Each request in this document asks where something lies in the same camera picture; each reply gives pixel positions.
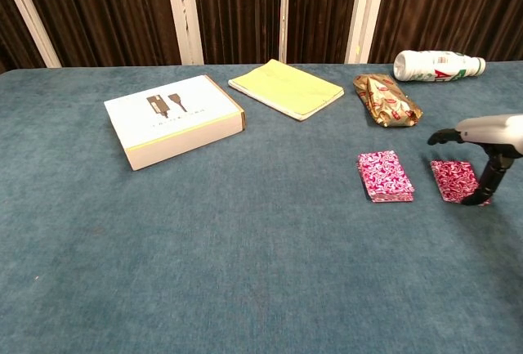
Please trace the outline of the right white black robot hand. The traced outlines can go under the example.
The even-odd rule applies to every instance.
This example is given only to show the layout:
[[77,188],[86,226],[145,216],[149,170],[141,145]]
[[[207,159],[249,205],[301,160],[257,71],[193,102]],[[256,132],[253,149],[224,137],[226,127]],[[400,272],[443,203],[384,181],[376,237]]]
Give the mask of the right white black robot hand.
[[479,185],[460,201],[464,205],[483,204],[497,190],[513,162],[522,157],[522,115],[498,114],[464,119],[454,128],[434,132],[427,144],[433,146],[448,141],[478,145],[488,155]]

